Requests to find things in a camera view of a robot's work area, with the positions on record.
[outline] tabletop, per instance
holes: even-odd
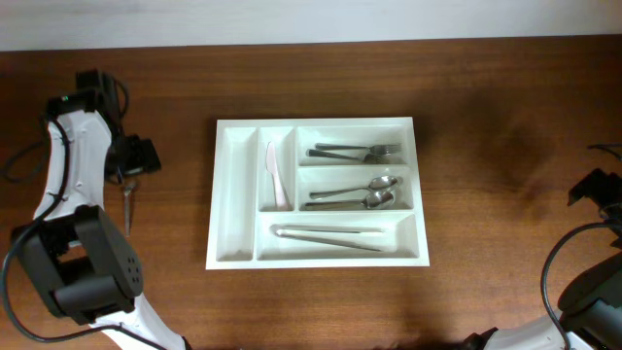
[[[568,190],[620,142],[622,36],[0,53],[0,160],[40,139],[49,97],[99,68],[130,91],[126,133],[154,141],[161,171],[140,178],[132,234],[145,295],[195,349],[439,348],[545,314],[544,260],[568,230],[599,219]],[[430,267],[205,270],[217,120],[413,118]],[[36,157],[23,161],[27,171]],[[45,171],[0,184],[0,253],[28,223]],[[105,209],[123,227],[122,193]],[[550,296],[612,255],[605,230],[554,262]],[[12,303],[32,331],[80,327],[48,313],[21,267]],[[0,313],[3,348],[111,349],[21,336]]]

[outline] wooden table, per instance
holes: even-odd
[[[98,67],[126,82],[126,132],[154,140],[162,170],[141,178],[130,243],[145,294],[195,349],[371,349],[462,340],[544,314],[544,259],[598,220],[567,191],[619,163],[585,146],[620,141],[622,37],[447,40],[0,53],[0,159],[39,137],[48,97]],[[429,268],[206,271],[216,120],[412,116]],[[0,185],[0,253],[27,223],[45,175]],[[122,228],[122,196],[106,186]],[[551,298],[614,251],[585,234],[554,263]],[[39,301],[20,267],[12,302],[36,333],[77,330]],[[3,348],[110,349],[97,334],[40,345],[0,316]]]

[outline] cutlery tray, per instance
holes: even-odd
[[[265,166],[269,142],[276,147],[281,182],[292,207],[289,211],[276,208],[272,175]],[[308,157],[306,151],[316,143],[400,143],[402,150],[386,157],[388,164],[366,164]],[[364,151],[330,152],[364,155]],[[366,187],[371,179],[384,175],[401,180],[389,209],[303,210],[305,202],[313,201],[310,192]],[[362,199],[367,194],[356,191],[316,201]],[[379,228],[380,234],[348,239],[381,252],[276,236],[273,227],[285,225]],[[428,265],[411,118],[218,121],[207,269]]]

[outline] white background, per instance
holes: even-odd
[[[620,0],[0,0],[0,51],[613,33]]]

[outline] silverware organizer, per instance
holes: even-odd
[[[276,208],[272,175],[265,166],[269,142],[276,147],[289,211]],[[389,164],[362,164],[308,157],[306,151],[316,143],[400,143],[402,150],[389,157]],[[365,187],[384,175],[401,180],[389,209],[302,210],[305,202],[314,201],[312,191]],[[363,199],[367,194],[356,191],[316,201]],[[275,225],[381,228],[381,235],[358,238],[382,252],[282,239],[271,231]],[[209,230],[208,269],[429,265],[412,119],[219,121]]]

